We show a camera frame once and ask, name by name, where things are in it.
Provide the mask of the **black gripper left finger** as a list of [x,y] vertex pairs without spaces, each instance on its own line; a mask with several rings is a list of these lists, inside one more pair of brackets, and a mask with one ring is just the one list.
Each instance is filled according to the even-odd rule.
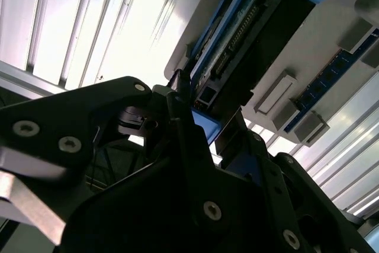
[[126,76],[1,109],[1,178],[80,179],[98,149],[129,136],[145,139],[144,165],[182,158],[183,170],[212,177],[207,134],[186,91]]

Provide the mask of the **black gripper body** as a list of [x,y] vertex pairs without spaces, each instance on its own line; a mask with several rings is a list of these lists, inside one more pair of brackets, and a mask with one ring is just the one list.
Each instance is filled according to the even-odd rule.
[[298,252],[293,220],[271,213],[263,189],[215,167],[189,192],[168,160],[84,202],[69,218],[63,252]]

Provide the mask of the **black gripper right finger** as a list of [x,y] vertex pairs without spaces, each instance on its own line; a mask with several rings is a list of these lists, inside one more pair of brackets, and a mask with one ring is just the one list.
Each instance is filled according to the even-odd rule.
[[222,169],[248,180],[253,249],[260,252],[372,252],[356,227],[289,154],[272,156],[242,112],[220,115]]

